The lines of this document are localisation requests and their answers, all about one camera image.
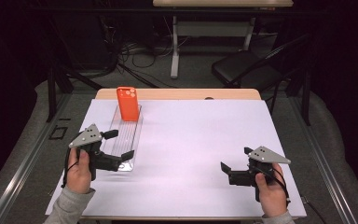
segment orange phone case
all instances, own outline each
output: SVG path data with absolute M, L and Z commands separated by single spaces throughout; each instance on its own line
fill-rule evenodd
M 139 108 L 136 89 L 133 87 L 118 87 L 117 100 L 121 119 L 124 121 L 137 121 L 139 118 Z

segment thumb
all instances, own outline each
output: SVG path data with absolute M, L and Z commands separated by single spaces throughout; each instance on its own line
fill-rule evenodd
M 255 176 L 255 183 L 257 184 L 258 189 L 260 190 L 260 192 L 263 192 L 263 191 L 268 190 L 266 178 L 264 177 L 263 174 L 258 173 L 258 174 Z
M 85 174 L 86 172 L 89 171 L 89 163 L 90 163 L 89 154 L 85 150 L 80 150 L 78 165 L 79 165 L 79 171 L 82 174 Z

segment gray sleeve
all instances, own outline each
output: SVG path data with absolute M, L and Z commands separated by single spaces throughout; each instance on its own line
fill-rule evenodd
M 290 215 L 289 211 L 286 213 L 278 216 L 278 217 L 264 217 L 262 216 L 261 219 L 263 220 L 264 224 L 295 224 Z
M 94 193 L 95 189 L 89 189 L 87 194 L 79 194 L 65 187 L 45 223 L 77 223 Z

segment hand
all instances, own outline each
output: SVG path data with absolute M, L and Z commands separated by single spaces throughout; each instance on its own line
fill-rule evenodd
M 283 175 L 282 168 L 279 164 L 272 163 L 272 167 Z M 283 183 L 280 175 L 275 175 L 275 177 Z M 261 208 L 267 217 L 277 217 L 287 212 L 286 194 L 277 182 L 273 181 L 268 185 L 262 173 L 258 173 L 255 176 L 255 182 L 260 192 Z
M 79 160 L 77 161 L 76 148 L 71 148 L 68 166 L 74 165 L 68 170 L 66 183 L 71 191 L 81 194 L 90 192 L 91 172 L 89 162 L 89 154 L 85 150 L 80 150 Z

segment table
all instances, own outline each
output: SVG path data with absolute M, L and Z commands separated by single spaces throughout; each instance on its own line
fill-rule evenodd
M 98 92 L 81 130 L 92 122 L 101 132 L 109 129 L 117 100 L 108 99 L 116 98 L 114 92 L 116 89 Z M 220 170 L 220 161 L 233 170 L 246 170 L 243 147 L 264 145 L 284 156 L 268 108 L 257 91 L 139 89 L 138 96 L 144 119 L 134 170 L 97 170 L 91 182 L 97 192 L 83 218 L 239 220 L 262 215 L 255 189 L 230 186 Z M 205 97 L 216 100 L 203 100 Z M 292 200 L 289 210 L 294 217 L 304 217 L 290 168 L 284 164 L 282 168 Z M 61 193 L 61 182 L 47 214 Z
M 291 0 L 154 0 L 155 7 L 291 7 Z M 194 36 L 245 36 L 242 49 L 248 50 L 255 27 L 255 18 L 248 21 L 178 21 L 173 16 L 173 54 L 171 78 L 178 78 L 179 35 Z

